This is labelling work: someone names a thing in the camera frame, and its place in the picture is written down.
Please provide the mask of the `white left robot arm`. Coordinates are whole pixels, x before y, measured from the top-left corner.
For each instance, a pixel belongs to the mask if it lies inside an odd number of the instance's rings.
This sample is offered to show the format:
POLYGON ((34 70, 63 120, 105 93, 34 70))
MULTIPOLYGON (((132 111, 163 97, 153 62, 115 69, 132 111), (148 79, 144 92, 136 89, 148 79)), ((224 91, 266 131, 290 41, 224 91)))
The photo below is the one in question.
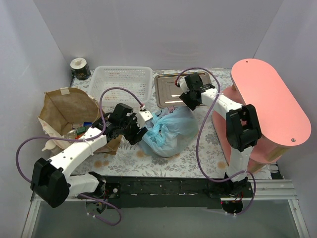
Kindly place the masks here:
POLYGON ((122 135, 134 145, 146 134, 146 124, 153 119, 151 112, 133 109, 119 103, 112 113, 100 119, 69 147, 48 160, 40 158, 34 165, 31 189, 52 208, 61 205, 69 196, 81 193, 102 198, 106 192, 106 179, 95 172, 72 176, 73 171, 89 156, 112 139, 122 135))

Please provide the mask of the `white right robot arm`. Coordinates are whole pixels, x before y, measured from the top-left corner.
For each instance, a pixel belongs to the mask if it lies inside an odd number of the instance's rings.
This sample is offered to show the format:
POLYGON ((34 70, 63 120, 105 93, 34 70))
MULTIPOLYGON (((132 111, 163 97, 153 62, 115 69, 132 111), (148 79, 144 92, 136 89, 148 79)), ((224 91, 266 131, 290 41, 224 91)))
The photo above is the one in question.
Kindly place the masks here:
POLYGON ((248 163, 254 146, 262 136, 255 107, 234 102, 213 85, 204 84, 197 73, 178 77, 175 85, 182 90, 179 98, 189 109, 206 105, 225 120, 225 141, 230 146, 229 166, 223 179, 210 180, 209 191, 217 197, 237 196, 250 185, 248 163))

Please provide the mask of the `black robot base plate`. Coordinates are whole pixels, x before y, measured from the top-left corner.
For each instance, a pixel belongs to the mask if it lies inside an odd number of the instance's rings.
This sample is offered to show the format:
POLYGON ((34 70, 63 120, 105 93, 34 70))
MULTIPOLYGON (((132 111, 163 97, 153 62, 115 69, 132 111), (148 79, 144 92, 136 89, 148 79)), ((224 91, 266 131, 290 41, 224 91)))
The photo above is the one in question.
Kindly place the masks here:
POLYGON ((212 182, 207 178, 114 177, 107 176, 99 195, 83 193, 80 198, 106 201, 117 208, 221 209, 223 201, 240 205, 255 195, 255 181, 212 182))

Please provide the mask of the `light blue plastic grocery bag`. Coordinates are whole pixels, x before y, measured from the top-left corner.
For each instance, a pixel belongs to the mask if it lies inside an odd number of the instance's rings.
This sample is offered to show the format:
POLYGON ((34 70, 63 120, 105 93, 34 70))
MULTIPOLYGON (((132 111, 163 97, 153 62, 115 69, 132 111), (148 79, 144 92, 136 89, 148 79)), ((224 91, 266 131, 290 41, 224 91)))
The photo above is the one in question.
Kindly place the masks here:
POLYGON ((148 131, 138 143, 147 155, 167 158, 179 154, 199 132, 198 121, 187 106, 163 108, 152 115, 148 131))

